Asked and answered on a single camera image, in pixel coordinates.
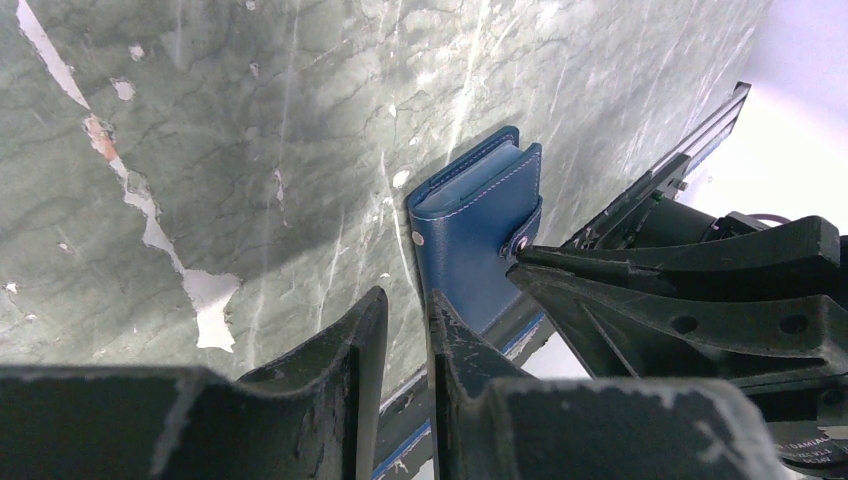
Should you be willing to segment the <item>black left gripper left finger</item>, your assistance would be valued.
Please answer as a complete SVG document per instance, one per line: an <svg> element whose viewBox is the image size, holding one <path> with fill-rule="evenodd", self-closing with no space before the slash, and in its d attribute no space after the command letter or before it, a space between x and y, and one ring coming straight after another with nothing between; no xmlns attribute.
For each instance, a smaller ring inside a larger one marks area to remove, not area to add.
<svg viewBox="0 0 848 480"><path fill-rule="evenodd" d="M368 479L388 299L231 381L197 366L5 366L5 479Z"/></svg>

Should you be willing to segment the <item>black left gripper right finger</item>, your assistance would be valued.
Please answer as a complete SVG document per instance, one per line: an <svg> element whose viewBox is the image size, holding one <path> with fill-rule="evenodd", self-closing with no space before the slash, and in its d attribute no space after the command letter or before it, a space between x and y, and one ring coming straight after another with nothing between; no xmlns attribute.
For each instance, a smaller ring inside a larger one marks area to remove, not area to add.
<svg viewBox="0 0 848 480"><path fill-rule="evenodd" d="M438 479L786 479L754 404L724 381L536 378L427 304Z"/></svg>

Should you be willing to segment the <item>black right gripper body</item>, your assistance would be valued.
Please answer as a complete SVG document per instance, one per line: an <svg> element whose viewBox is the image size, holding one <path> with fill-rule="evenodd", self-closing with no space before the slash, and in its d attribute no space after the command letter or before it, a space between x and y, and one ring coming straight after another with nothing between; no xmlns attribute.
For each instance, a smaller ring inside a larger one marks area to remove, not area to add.
<svg viewBox="0 0 848 480"><path fill-rule="evenodd" d="M847 477L845 375L758 387L748 398L787 468L819 479Z"/></svg>

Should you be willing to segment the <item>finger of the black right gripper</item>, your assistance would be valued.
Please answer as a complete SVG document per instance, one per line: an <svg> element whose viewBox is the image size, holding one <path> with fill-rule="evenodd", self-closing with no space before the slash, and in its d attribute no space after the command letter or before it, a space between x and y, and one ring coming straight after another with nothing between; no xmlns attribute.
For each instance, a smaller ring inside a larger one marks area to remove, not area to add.
<svg viewBox="0 0 848 480"><path fill-rule="evenodd" d="M507 277L594 378L716 378L746 391L847 378L847 312L826 295L682 300L533 265Z"/></svg>
<svg viewBox="0 0 848 480"><path fill-rule="evenodd" d="M838 229L818 216L704 243L627 250L532 247L517 275L562 274L678 299L785 299L826 290L842 266Z"/></svg>

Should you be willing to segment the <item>blue leather card holder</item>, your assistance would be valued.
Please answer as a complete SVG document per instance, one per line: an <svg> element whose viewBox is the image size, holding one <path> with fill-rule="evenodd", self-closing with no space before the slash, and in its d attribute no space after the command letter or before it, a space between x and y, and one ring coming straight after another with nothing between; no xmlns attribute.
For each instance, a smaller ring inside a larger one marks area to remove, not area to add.
<svg viewBox="0 0 848 480"><path fill-rule="evenodd" d="M506 278L542 216L542 147L505 126L406 198L422 293L441 291L469 327L486 332L519 297Z"/></svg>

